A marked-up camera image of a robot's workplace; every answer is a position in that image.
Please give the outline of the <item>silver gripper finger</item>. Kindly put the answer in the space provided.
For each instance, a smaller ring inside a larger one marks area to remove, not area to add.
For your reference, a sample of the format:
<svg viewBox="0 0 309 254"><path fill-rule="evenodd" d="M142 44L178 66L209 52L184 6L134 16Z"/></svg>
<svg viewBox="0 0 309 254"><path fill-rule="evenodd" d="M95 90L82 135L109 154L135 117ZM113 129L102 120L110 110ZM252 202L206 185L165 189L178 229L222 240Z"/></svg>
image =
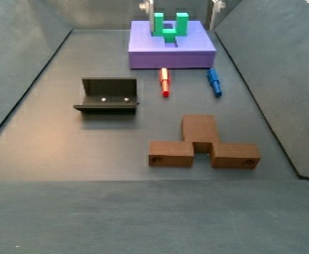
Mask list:
<svg viewBox="0 0 309 254"><path fill-rule="evenodd" d="M217 15L226 8L226 2L224 0L212 0L212 17L210 17L210 30L214 29Z"/></svg>
<svg viewBox="0 0 309 254"><path fill-rule="evenodd" d="M139 4L139 9L146 12L149 21L154 19L154 0L143 0Z"/></svg>

